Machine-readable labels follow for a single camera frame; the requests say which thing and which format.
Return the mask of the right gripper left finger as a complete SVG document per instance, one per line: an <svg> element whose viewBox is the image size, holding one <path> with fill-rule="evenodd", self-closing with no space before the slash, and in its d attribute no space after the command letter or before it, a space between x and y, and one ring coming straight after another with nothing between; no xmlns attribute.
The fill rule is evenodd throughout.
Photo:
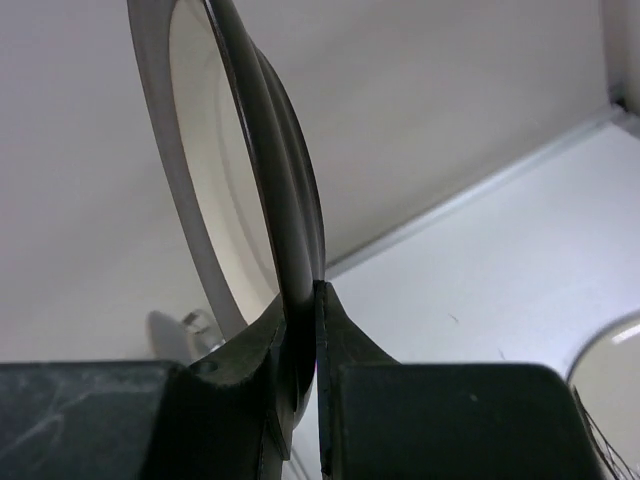
<svg viewBox="0 0 640 480"><path fill-rule="evenodd" d="M192 366L210 388L196 451L215 479L279 479L290 458L290 349L280 297Z"/></svg>

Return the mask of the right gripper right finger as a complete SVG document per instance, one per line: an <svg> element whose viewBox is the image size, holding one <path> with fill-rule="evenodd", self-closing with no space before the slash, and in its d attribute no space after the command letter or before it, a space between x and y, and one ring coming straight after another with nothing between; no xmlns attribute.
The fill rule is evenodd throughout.
<svg viewBox="0 0 640 480"><path fill-rule="evenodd" d="M315 283L315 341L321 472L349 475L372 412L365 405L371 375L399 362L349 318L326 281Z"/></svg>

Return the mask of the brown rimmed cream plate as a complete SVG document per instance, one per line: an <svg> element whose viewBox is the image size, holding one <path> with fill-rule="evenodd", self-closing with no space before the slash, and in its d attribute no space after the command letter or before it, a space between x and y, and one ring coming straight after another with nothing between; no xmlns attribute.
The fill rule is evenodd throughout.
<svg viewBox="0 0 640 480"><path fill-rule="evenodd" d="M326 246L291 100L232 2L127 8L153 134L204 292L232 336L279 308L301 417L314 376L314 288L325 277Z"/></svg>

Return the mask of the cream plate with tree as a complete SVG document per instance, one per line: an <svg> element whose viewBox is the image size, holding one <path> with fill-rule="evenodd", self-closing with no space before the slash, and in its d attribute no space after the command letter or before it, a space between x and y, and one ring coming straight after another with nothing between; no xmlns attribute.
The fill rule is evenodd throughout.
<svg viewBox="0 0 640 480"><path fill-rule="evenodd" d="M639 313L616 320L580 352L569 385L607 479L639 477Z"/></svg>

